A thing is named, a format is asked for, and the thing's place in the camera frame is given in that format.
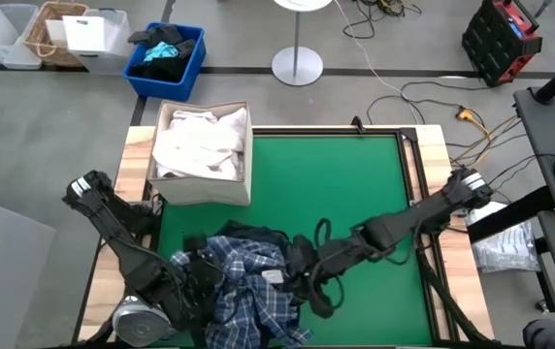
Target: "plastic bag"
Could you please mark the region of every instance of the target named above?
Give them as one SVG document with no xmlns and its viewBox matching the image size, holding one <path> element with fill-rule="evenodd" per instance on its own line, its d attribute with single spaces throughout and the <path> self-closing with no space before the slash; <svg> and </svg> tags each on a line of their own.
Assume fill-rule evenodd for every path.
<svg viewBox="0 0 555 349">
<path fill-rule="evenodd" d="M 506 205 L 492 202 L 481 209 L 474 209 L 466 217 L 466 224 L 470 225 L 504 207 Z M 476 266 L 482 272 L 502 270 L 540 271 L 530 222 L 523 222 L 490 238 L 474 243 L 472 244 L 472 251 Z"/>
</svg>

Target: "wooden table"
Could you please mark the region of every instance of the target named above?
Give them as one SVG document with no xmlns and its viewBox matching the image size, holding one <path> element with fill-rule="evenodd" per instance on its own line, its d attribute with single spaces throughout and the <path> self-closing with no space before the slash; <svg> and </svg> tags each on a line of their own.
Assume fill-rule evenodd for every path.
<svg viewBox="0 0 555 349">
<path fill-rule="evenodd" d="M 435 193 L 445 185 L 451 167 L 443 133 L 439 125 L 378 127 L 415 128 L 429 192 L 431 194 Z M 153 136 L 154 127 L 152 126 L 129 128 L 115 183 L 116 194 L 127 202 L 142 200 Z M 407 158 L 411 183 L 417 183 L 417 174 L 414 170 L 415 162 L 410 151 L 407 152 Z M 414 184 L 412 189 L 415 199 L 420 199 L 419 187 Z M 452 226 L 465 229 L 461 219 L 453 219 Z M 483 334 L 493 338 L 493 330 L 482 295 L 480 278 L 475 267 L 469 237 L 466 234 L 445 231 L 440 236 L 440 244 L 452 297 L 476 327 Z M 124 292 L 124 284 L 117 268 L 117 257 L 108 246 L 105 246 L 96 262 L 85 312 L 82 317 L 79 340 L 90 338 L 107 320 L 120 301 Z M 435 297 L 434 303 L 440 324 L 441 338 L 448 338 L 443 307 L 437 297 Z"/>
</svg>

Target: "wicker basket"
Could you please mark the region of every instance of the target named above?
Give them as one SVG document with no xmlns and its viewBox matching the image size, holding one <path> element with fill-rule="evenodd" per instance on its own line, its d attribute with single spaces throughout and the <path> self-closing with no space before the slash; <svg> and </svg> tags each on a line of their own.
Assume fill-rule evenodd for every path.
<svg viewBox="0 0 555 349">
<path fill-rule="evenodd" d="M 44 62 L 64 67 L 80 67 L 82 64 L 66 48 L 59 48 L 51 42 L 47 31 L 47 19 L 62 20 L 62 16 L 82 16 L 88 7 L 70 3 L 48 1 L 36 16 L 32 30 L 25 38 L 25 45 Z"/>
</svg>

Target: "blue plastic bin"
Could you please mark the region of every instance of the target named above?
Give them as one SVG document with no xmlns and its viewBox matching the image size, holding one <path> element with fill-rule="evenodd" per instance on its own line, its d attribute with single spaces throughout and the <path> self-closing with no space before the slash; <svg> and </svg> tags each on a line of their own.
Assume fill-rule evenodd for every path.
<svg viewBox="0 0 555 349">
<path fill-rule="evenodd" d="M 171 24 L 167 22 L 153 22 L 147 26 L 147 30 L 153 26 L 161 24 Z M 140 96 L 163 98 L 173 101 L 186 101 L 191 95 L 194 83 L 200 74 L 200 68 L 204 57 L 207 55 L 207 48 L 204 46 L 204 30 L 199 27 L 177 25 L 180 35 L 185 39 L 195 39 L 196 47 L 191 52 L 191 57 L 184 70 L 182 79 L 179 83 L 159 81 L 155 79 L 144 79 L 129 76 L 131 66 L 141 63 L 146 58 L 148 48 L 144 45 L 136 45 L 131 54 L 131 59 L 124 69 L 124 77 L 129 80 L 135 92 Z"/>
</svg>

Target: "white round table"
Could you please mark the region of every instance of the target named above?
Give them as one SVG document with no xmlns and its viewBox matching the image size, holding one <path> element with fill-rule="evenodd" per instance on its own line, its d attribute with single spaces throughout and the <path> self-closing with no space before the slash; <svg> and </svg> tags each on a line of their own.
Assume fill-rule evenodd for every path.
<svg viewBox="0 0 555 349">
<path fill-rule="evenodd" d="M 271 69 L 280 81 L 303 86 L 313 83 L 323 73 L 323 60 L 309 48 L 299 47 L 299 16 L 302 12 L 320 10 L 332 0 L 274 0 L 284 9 L 295 12 L 295 46 L 278 52 Z"/>
</svg>

